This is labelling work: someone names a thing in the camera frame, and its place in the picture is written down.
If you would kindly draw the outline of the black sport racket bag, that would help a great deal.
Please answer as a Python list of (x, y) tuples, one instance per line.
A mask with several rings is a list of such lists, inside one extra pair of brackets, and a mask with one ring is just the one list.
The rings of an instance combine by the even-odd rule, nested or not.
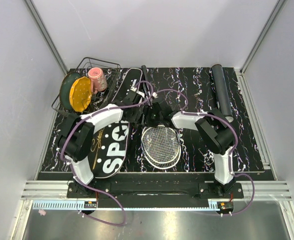
[[(143, 72), (140, 68), (129, 68), (124, 71), (121, 82), (108, 94), (107, 103), (124, 99), (131, 87), (142, 79)], [(109, 124), (93, 135), (88, 161), (96, 179), (110, 178), (121, 169), (126, 158), (131, 131), (130, 123), (122, 120)]]

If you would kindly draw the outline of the black shuttlecock tube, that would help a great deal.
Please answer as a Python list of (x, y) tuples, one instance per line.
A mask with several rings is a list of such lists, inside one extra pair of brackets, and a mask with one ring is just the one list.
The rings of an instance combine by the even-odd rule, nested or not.
[(223, 67), (220, 64), (215, 64), (211, 67), (211, 72), (213, 76), (218, 109), (224, 115), (227, 121), (232, 123), (234, 117), (232, 114)]

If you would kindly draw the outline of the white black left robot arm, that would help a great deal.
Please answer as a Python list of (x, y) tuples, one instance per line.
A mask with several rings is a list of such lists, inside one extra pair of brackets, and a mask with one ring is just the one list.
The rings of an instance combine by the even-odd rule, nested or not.
[(60, 158), (70, 165), (77, 192), (84, 198), (95, 193), (95, 178), (114, 176), (126, 154), (130, 124), (137, 123), (144, 95), (130, 91), (122, 100), (83, 115), (68, 116), (58, 138)]

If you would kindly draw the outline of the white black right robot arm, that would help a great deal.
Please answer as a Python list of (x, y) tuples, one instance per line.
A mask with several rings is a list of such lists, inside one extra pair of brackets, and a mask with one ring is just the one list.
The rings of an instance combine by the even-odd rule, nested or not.
[(238, 145), (235, 129), (228, 119), (216, 108), (209, 112), (186, 112), (173, 110), (162, 100), (154, 100), (144, 108), (146, 127), (163, 125), (171, 129), (198, 131), (214, 158), (214, 192), (219, 198), (226, 198), (235, 184), (232, 167), (233, 151)]

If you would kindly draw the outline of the pink patterned mug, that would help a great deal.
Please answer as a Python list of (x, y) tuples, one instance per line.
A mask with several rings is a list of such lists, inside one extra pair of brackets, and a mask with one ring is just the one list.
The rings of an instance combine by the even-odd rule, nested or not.
[(108, 84), (104, 72), (99, 67), (91, 68), (87, 73), (90, 79), (91, 92), (96, 94), (107, 89)]

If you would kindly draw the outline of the yellow dotted plate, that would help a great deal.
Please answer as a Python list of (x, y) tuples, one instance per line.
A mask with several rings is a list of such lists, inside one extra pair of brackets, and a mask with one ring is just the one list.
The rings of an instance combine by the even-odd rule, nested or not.
[(83, 112), (92, 99), (91, 80), (86, 77), (78, 78), (71, 86), (69, 103), (75, 112)]

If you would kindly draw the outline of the dark green plate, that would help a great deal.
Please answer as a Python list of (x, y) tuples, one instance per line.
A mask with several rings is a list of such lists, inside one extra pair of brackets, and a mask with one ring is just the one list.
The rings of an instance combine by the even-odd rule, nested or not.
[(74, 82), (80, 77), (81, 75), (78, 72), (70, 72), (64, 77), (61, 83), (60, 90), (59, 90), (59, 100), (60, 100), (60, 104), (66, 110), (72, 109), (72, 106), (70, 104), (70, 99), (69, 99), (70, 91)]

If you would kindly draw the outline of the small pink object on floor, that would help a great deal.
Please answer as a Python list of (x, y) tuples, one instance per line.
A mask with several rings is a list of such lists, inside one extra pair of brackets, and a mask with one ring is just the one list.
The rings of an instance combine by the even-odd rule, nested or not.
[(47, 212), (43, 209), (39, 209), (38, 210), (38, 213), (41, 215), (41, 216), (45, 216), (47, 214)]

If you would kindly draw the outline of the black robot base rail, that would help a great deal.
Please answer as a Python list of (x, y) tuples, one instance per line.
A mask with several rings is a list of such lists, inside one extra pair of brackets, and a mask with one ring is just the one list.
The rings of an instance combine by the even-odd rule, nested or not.
[(97, 199), (98, 208), (126, 209), (199, 208), (208, 200), (243, 200), (242, 185), (236, 182), (223, 196), (215, 193), (213, 173), (118, 173), (94, 179), (88, 189), (75, 180), (67, 185), (69, 199)]

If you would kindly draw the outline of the aluminium front frame rail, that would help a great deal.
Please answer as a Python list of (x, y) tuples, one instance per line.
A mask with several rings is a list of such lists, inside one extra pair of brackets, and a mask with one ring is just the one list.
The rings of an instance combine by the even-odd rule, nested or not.
[(294, 203), (284, 181), (241, 177), (225, 198), (202, 176), (118, 175), (28, 181), (18, 240), (294, 240)]

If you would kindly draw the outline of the left aluminium frame post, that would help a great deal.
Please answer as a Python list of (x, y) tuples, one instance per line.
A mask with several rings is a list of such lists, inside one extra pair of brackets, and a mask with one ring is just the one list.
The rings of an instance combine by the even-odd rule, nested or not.
[(58, 64), (60, 70), (66, 74), (68, 72), (68, 68), (61, 57), (57, 47), (55, 46), (54, 41), (52, 40), (50, 33), (48, 32), (39, 11), (36, 8), (33, 0), (23, 0), (28, 12), (30, 13), (32, 19), (34, 20), (40, 34), (42, 35), (45, 43), (47, 44), (53, 58), (55, 59), (56, 63)]

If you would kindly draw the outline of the aluminium frame post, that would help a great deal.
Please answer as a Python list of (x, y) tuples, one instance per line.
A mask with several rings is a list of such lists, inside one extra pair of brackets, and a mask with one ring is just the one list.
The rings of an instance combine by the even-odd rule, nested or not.
[(30, 13), (32, 19), (34, 20), (40, 34), (42, 35), (45, 43), (47, 44), (53, 58), (55, 59), (56, 63), (58, 64), (60, 70), (66, 74), (68, 72), (68, 68), (61, 57), (57, 47), (55, 46), (54, 41), (52, 40), (50, 33), (48, 32), (39, 11), (36, 8), (33, 0), (23, 0), (28, 12)]
[(260, 46), (264, 42), (267, 34), (271, 30), (272, 26), (274, 25), (275, 21), (277, 20), (278, 16), (280, 15), (281, 11), (283, 10), (284, 6), (286, 5), (287, 0), (277, 0), (275, 6), (273, 7), (269, 17), (267, 18), (262, 30), (260, 31), (253, 47), (251, 48), (246, 60), (244, 61), (242, 67), (240, 68), (240, 72), (244, 74), (248, 67), (250, 66), (252, 60), (254, 59), (256, 53), (258, 52)]

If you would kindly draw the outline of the right aluminium frame post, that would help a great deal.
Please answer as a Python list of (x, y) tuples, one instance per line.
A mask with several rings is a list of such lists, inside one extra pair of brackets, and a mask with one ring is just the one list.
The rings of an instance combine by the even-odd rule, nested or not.
[(281, 11), (283, 10), (284, 6), (286, 5), (287, 0), (277, 0), (275, 6), (273, 7), (269, 17), (267, 18), (262, 30), (260, 31), (253, 47), (251, 48), (246, 60), (244, 61), (242, 67), (240, 68), (240, 72), (244, 74), (248, 67), (250, 66), (252, 60), (254, 59), (256, 53), (258, 52), (260, 46), (264, 42), (267, 34), (271, 30), (272, 26), (274, 25), (275, 21), (277, 20), (278, 16), (280, 15)]

